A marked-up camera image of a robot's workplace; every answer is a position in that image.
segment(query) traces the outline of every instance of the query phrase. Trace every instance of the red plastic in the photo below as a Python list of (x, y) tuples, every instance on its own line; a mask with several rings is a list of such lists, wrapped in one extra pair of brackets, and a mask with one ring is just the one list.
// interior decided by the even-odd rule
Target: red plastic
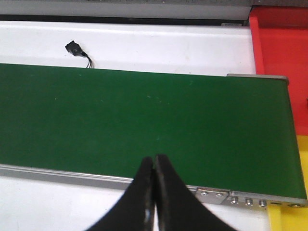
[(297, 135), (308, 135), (308, 9), (257, 7), (249, 16), (257, 74), (283, 75)]

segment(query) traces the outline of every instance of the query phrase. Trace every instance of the black connector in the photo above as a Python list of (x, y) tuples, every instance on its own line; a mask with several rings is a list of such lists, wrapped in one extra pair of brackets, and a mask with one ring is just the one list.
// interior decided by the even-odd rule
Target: black connector
[(93, 62), (90, 57), (82, 50), (82, 48), (79, 46), (79, 44), (75, 43), (74, 41), (71, 41), (65, 46), (67, 52), (71, 53), (73, 56), (80, 56), (85, 57), (88, 59), (88, 65), (86, 68), (93, 68)]

